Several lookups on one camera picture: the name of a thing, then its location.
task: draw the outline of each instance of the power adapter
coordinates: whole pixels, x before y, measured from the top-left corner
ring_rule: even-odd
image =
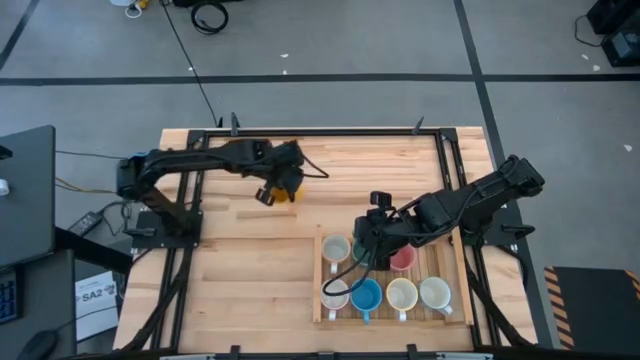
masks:
[[[78,236],[84,237],[96,226],[98,226],[98,224],[100,224],[103,219],[104,216],[102,214],[89,211],[82,218],[80,218],[80,220],[76,221],[75,224],[71,225],[67,230]]]

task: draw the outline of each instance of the paper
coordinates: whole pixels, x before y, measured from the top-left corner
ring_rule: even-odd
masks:
[[[118,288],[111,271],[76,281],[77,341],[118,326],[117,295]],[[101,309],[108,310],[87,315]]]

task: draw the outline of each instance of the keyboard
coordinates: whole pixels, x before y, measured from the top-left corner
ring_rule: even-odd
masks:
[[[13,269],[0,271],[0,324],[20,317],[18,277]]]

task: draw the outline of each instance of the gray floor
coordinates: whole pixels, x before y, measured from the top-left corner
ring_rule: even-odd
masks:
[[[593,2],[464,0],[484,74],[640,72],[613,69],[600,49],[573,39],[573,20]],[[0,48],[27,4],[0,2]],[[213,37],[193,30],[187,10],[170,8],[201,75],[471,74],[453,0],[247,0],[227,7],[229,27]],[[598,39],[586,22],[581,34]],[[131,20],[107,0],[41,0],[0,70],[0,78],[191,74],[155,1]],[[423,115],[424,125],[484,125],[473,82],[204,88],[218,116],[235,111],[243,126],[413,125]],[[634,221],[640,204],[634,186],[640,172],[640,82],[487,88],[505,152],[529,158],[547,179],[542,195],[520,202],[524,220],[538,228],[529,238],[536,267],[640,273],[640,226]],[[127,155],[156,146],[163,128],[212,127],[213,119],[196,85],[0,86],[0,135],[42,124],[56,126],[59,149]],[[113,166],[109,160],[58,156],[56,171],[78,185],[113,189]],[[65,191],[56,196],[61,227],[113,200]],[[109,214],[114,222],[116,212]],[[104,228],[91,238],[105,244],[125,239],[112,239]],[[546,304],[546,293],[541,296]],[[101,336],[81,350],[104,351],[112,337]]]

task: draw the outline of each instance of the blue mug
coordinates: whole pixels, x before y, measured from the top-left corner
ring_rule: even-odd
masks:
[[[353,285],[357,284],[360,279],[356,280]],[[362,285],[351,293],[351,304],[358,309],[364,318],[364,323],[371,321],[369,313],[380,306],[382,303],[382,288],[372,278],[366,278]]]

